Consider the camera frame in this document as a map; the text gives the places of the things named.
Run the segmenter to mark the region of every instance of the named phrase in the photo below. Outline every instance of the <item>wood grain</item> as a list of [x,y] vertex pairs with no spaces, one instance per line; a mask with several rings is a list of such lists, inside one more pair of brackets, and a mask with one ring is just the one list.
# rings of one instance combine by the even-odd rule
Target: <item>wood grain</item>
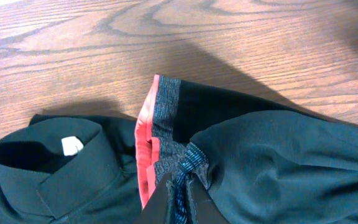
[[358,124],[358,1],[0,6],[0,138],[35,113],[137,116],[155,73]]

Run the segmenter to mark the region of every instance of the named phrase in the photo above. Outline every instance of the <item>pink trim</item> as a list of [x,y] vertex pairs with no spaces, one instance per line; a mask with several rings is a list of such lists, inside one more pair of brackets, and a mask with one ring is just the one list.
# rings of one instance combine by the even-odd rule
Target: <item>pink trim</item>
[[154,162],[160,157],[160,141],[152,137],[155,99],[160,76],[155,75],[135,127],[136,165],[140,201],[144,208],[155,190]]

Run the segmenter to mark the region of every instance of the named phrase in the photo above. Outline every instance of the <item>clothing label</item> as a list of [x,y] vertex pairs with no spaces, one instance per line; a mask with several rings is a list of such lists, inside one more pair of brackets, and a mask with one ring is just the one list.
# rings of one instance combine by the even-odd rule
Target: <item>clothing label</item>
[[82,142],[75,136],[62,138],[62,145],[65,156],[74,156],[84,148]]

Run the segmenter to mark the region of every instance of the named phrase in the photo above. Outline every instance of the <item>garment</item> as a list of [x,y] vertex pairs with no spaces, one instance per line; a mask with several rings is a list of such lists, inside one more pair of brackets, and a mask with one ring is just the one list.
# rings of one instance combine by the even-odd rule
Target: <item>garment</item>
[[[141,212],[135,122],[34,116],[0,140],[0,223],[133,223]],[[83,149],[63,154],[61,139]]]
[[358,223],[358,126],[160,76],[142,110],[148,116],[139,116],[135,138],[143,206],[165,174],[180,183],[178,167],[196,147],[208,161],[187,174],[200,178],[229,223]]

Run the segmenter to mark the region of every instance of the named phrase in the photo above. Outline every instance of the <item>pink lining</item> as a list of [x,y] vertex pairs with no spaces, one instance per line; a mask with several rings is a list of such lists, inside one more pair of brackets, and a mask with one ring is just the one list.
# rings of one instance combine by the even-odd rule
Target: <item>pink lining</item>
[[140,201],[144,208],[155,190],[153,164],[160,158],[160,140],[152,137],[155,98],[160,76],[155,75],[152,87],[143,103],[135,127],[136,165]]

